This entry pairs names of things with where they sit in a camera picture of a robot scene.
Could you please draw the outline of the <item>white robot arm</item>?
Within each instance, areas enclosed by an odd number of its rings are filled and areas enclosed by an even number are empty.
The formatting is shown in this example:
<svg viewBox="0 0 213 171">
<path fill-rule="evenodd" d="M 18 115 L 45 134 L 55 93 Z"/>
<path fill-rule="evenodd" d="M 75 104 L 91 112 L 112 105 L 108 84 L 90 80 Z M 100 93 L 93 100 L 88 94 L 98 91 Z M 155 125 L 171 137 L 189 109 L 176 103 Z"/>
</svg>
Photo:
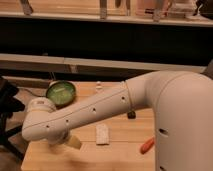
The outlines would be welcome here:
<svg viewBox="0 0 213 171">
<path fill-rule="evenodd" d="M 156 171 L 213 171 L 213 79 L 195 72 L 151 72 L 60 110 L 35 98 L 22 136 L 58 143 L 72 129 L 143 108 L 154 112 Z"/>
</svg>

